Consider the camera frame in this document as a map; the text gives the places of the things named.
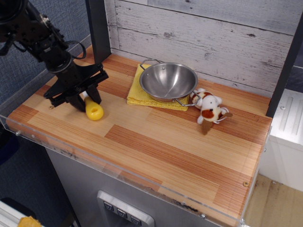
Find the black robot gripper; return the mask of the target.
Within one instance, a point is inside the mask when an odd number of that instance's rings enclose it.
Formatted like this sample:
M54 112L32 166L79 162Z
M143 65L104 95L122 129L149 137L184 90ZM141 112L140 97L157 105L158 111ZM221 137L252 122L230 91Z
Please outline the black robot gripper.
M67 68L56 73L56 76L57 81L44 94L44 98L49 99L54 107L69 103L77 110L85 112L85 102L80 97L84 91L95 103L101 103L97 87L108 78L101 63L79 66L71 62Z

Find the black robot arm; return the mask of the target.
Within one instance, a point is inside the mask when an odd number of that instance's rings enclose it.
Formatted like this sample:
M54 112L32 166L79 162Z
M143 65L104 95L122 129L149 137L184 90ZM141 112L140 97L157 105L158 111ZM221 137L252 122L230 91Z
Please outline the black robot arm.
M60 30L52 25L28 0L2 0L0 2L0 41L4 43L0 54L5 56L11 46L20 43L21 52L28 51L57 81L44 97L54 107L69 103L79 111L86 111L88 101L101 103L98 84L108 78L103 65L77 65L75 56L67 49L74 41L65 41Z

